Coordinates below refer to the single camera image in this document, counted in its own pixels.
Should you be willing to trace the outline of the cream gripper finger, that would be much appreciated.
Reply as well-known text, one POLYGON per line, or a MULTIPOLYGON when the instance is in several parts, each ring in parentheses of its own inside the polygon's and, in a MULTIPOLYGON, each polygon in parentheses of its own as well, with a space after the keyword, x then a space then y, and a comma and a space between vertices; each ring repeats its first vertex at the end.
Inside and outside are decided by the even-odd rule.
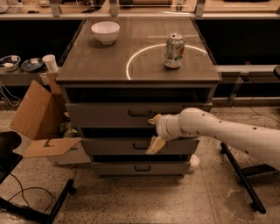
POLYGON ((156 154, 165 146, 165 140, 160 136, 154 136, 150 141, 150 146, 148 147, 146 153, 148 155, 156 154))
POLYGON ((147 120, 148 123, 152 124, 152 125, 156 125, 158 120, 162 117, 161 114, 157 114, 155 115, 153 118, 150 118, 147 120))

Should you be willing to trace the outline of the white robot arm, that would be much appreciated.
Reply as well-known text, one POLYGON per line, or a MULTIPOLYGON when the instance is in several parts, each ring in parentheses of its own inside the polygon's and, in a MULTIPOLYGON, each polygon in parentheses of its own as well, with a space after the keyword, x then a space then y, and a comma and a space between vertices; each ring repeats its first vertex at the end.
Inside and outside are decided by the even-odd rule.
POLYGON ((148 120, 156 126, 147 154, 160 151, 167 141, 179 137, 215 138, 266 165, 280 170, 280 130, 228 122, 199 108, 186 108, 176 115, 156 115, 148 120))

